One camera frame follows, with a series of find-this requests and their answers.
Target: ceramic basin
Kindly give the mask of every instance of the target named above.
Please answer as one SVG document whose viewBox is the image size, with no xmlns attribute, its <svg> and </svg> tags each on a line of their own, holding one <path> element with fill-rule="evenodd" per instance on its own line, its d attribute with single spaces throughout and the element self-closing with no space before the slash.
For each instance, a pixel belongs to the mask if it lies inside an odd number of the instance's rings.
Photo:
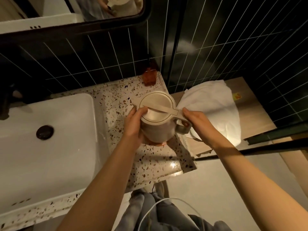
<svg viewBox="0 0 308 231">
<path fill-rule="evenodd" d="M 88 94 L 9 115 L 0 121 L 0 215 L 86 188 L 109 155 L 102 109 Z M 36 136 L 44 125 L 54 128 L 47 140 Z"/>
</svg>

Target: kettle lid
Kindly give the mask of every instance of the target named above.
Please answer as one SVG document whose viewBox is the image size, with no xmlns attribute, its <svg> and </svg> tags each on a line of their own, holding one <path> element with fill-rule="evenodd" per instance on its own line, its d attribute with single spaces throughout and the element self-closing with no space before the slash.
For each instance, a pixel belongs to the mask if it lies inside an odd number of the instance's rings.
<svg viewBox="0 0 308 231">
<path fill-rule="evenodd" d="M 167 108 L 173 108 L 171 97 L 165 92 L 161 91 L 156 91 L 145 95 L 140 102 L 140 107 L 146 106 L 147 103 L 157 104 Z M 162 112 L 149 107 L 148 112 L 144 114 L 142 118 L 148 122 L 157 123 L 168 119 L 170 116 L 171 113 Z"/>
</svg>

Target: person's right arm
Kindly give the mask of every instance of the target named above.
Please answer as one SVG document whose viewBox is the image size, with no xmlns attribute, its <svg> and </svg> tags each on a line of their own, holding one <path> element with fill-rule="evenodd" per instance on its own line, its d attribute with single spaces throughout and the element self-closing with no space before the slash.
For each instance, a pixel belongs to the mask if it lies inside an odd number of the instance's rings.
<svg viewBox="0 0 308 231">
<path fill-rule="evenodd" d="M 183 114 L 203 142 L 216 152 L 261 230 L 308 230 L 308 212 L 250 163 L 202 112 L 183 108 Z"/>
</svg>

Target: sink drain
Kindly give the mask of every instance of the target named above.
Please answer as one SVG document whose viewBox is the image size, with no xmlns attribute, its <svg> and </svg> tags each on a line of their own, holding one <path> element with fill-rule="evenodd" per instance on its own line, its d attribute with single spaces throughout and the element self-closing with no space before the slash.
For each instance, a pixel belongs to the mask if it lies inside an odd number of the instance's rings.
<svg viewBox="0 0 308 231">
<path fill-rule="evenodd" d="M 54 128 L 48 125 L 41 126 L 36 131 L 36 137 L 40 140 L 50 139 L 53 134 L 54 134 Z"/>
</svg>

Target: forearm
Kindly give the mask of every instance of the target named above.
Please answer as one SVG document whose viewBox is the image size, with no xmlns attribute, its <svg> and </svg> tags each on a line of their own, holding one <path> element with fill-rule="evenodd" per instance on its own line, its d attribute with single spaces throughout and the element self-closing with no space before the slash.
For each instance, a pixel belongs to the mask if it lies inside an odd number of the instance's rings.
<svg viewBox="0 0 308 231">
<path fill-rule="evenodd" d="M 308 213 L 224 137 L 213 149 L 261 230 L 307 230 Z"/>
<path fill-rule="evenodd" d="M 120 140 L 57 231 L 112 229 L 132 170 L 135 152 L 130 141 L 125 137 Z"/>
</svg>

